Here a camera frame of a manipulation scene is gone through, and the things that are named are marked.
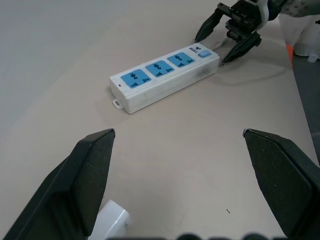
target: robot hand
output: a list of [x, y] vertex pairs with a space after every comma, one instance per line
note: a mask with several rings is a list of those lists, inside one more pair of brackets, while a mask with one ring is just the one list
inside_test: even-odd
[[223, 15], [231, 18], [225, 24], [229, 30], [227, 37], [237, 44], [222, 61], [229, 63], [245, 55], [254, 46], [261, 43], [257, 30], [268, 21], [274, 20], [279, 13], [292, 17], [320, 14], [319, 0], [239, 0], [232, 7], [219, 3], [214, 13], [202, 24], [195, 42], [207, 38], [220, 22]]

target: beige table surface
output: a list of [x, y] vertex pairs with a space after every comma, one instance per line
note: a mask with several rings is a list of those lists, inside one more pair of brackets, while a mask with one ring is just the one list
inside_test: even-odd
[[[129, 115], [112, 105], [109, 76], [190, 45], [219, 1], [130, 3], [1, 135], [0, 237], [77, 141], [108, 128], [116, 138], [102, 205], [129, 211], [130, 236], [282, 236], [242, 137], [244, 128], [275, 133], [317, 161], [278, 20], [245, 57]], [[204, 45], [225, 37], [225, 20]]]

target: white plastic object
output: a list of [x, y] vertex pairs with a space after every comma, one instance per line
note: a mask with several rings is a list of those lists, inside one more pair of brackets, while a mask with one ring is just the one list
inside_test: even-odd
[[295, 54], [310, 56], [308, 61], [311, 63], [320, 58], [320, 24], [316, 24], [319, 19], [320, 15], [291, 17], [280, 14], [279, 16], [285, 42], [293, 46]]
[[260, 25], [256, 28], [256, 30], [261, 29], [264, 25], [267, 24], [268, 19], [269, 19], [269, 9], [268, 9], [268, 0], [245, 0], [246, 2], [255, 5], [259, 8], [259, 12], [261, 15], [261, 23]]
[[[202, 51], [209, 51], [211, 54], [206, 57], [200, 57]], [[177, 67], [167, 58], [175, 56], [179, 53], [185, 53], [194, 62], [183, 67]], [[160, 77], [155, 77], [146, 66], [154, 64], [158, 61], [164, 61], [173, 71], [168, 72]], [[162, 57], [143, 63], [116, 75], [110, 77], [110, 87], [117, 102], [123, 108], [132, 114], [156, 101], [159, 101], [191, 84], [194, 84], [209, 75], [214, 74], [219, 65], [219, 56], [207, 47], [200, 43], [194, 43]], [[150, 81], [130, 88], [121, 78], [126, 74], [141, 69], [149, 78]]]
[[109, 200], [98, 213], [92, 234], [88, 240], [107, 240], [109, 238], [123, 237], [130, 224], [129, 213], [114, 201]]

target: white power strip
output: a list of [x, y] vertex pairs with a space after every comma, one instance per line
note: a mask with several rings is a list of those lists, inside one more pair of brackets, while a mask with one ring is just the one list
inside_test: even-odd
[[219, 56], [195, 43], [110, 77], [116, 108], [132, 114], [217, 71]]

